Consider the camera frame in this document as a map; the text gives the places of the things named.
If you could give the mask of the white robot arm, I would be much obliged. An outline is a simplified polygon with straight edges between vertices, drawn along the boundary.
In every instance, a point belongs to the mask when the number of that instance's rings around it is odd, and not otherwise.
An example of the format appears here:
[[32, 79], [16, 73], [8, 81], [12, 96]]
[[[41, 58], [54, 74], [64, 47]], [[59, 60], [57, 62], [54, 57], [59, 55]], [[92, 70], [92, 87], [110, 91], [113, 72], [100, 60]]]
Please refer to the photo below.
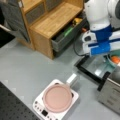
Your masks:
[[114, 31], [111, 18], [120, 19], [120, 0], [85, 0], [90, 29], [82, 36], [83, 51], [90, 56], [120, 49], [120, 30]]

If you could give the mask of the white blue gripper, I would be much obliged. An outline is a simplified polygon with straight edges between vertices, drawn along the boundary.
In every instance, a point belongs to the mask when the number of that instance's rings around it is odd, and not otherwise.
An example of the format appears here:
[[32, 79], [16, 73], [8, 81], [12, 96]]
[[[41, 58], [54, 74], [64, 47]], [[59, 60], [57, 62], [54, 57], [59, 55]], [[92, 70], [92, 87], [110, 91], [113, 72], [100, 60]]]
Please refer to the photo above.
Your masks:
[[85, 32], [82, 36], [82, 47], [90, 56], [108, 53], [120, 49], [120, 30], [114, 31], [111, 26], [104, 29]]

